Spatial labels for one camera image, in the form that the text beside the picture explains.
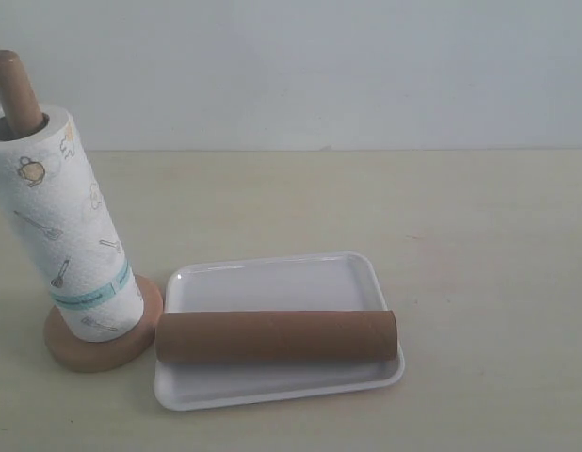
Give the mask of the brown cardboard tube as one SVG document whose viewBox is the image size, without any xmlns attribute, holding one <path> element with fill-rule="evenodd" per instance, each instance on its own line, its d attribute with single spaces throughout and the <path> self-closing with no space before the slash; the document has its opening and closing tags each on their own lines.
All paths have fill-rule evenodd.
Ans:
<svg viewBox="0 0 582 452">
<path fill-rule="evenodd" d="M 372 363 L 398 354 L 391 311 L 167 313 L 155 331 L 170 364 Z"/>
</svg>

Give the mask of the printed white paper towel roll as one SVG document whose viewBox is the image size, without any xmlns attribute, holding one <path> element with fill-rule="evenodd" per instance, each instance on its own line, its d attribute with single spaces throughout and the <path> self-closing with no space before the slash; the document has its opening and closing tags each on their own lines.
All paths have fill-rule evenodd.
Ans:
<svg viewBox="0 0 582 452">
<path fill-rule="evenodd" d="M 73 116 L 42 110 L 38 133 L 0 140 L 0 208 L 70 331 L 114 340 L 138 324 L 143 298 Z"/>
</svg>

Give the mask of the wooden paper towel holder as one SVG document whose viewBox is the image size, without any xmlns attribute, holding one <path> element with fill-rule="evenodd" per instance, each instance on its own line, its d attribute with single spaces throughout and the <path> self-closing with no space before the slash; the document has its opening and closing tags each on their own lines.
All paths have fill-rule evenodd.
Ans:
<svg viewBox="0 0 582 452">
<path fill-rule="evenodd" d="M 20 139 L 38 133 L 46 123 L 42 106 L 17 53 L 0 50 L 0 140 Z M 76 372 L 101 372 L 128 363 L 154 341 L 155 328 L 163 311 L 157 286 L 134 273 L 144 302 L 138 324 L 123 336 L 106 342 L 77 338 L 53 305 L 44 322 L 43 339 L 53 358 Z"/>
</svg>

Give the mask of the white rectangular plastic tray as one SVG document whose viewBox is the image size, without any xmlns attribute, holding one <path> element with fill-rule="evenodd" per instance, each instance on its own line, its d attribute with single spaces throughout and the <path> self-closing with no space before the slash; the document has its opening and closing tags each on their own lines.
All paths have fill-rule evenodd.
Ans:
<svg viewBox="0 0 582 452">
<path fill-rule="evenodd" d="M 333 253 L 197 264 L 168 282 L 165 313 L 383 311 L 371 263 Z M 194 411 L 371 390 L 399 382 L 405 359 L 373 363 L 155 365 L 154 394 L 173 411 Z"/>
</svg>

